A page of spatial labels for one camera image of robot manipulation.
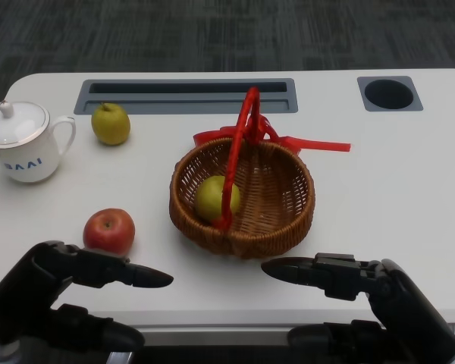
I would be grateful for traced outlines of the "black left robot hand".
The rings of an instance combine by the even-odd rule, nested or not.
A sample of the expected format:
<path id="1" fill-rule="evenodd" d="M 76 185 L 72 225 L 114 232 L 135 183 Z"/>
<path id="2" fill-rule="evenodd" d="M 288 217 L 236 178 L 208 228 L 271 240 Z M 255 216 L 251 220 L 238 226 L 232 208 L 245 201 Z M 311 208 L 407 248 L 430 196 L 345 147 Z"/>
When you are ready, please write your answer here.
<path id="1" fill-rule="evenodd" d="M 71 285 L 102 288 L 112 282 L 140 288 L 167 287 L 170 275 L 128 258 L 61 241 L 38 243 L 0 282 L 0 363 L 20 362 L 20 339 L 78 353 L 132 353 L 145 344 L 135 328 L 89 314 L 81 306 L 52 304 Z"/>

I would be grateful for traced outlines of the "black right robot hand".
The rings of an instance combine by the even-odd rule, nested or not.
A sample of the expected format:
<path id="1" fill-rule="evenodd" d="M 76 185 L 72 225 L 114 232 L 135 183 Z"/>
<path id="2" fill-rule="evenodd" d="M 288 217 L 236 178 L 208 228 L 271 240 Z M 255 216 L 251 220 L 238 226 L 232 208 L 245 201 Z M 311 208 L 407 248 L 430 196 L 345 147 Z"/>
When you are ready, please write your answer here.
<path id="1" fill-rule="evenodd" d="M 455 332 L 390 259 L 365 262 L 318 253 L 272 259 L 261 268 L 279 281 L 317 287 L 332 299 L 354 301 L 364 293 L 377 318 L 292 328 L 287 342 L 294 349 L 346 363 L 455 363 Z"/>

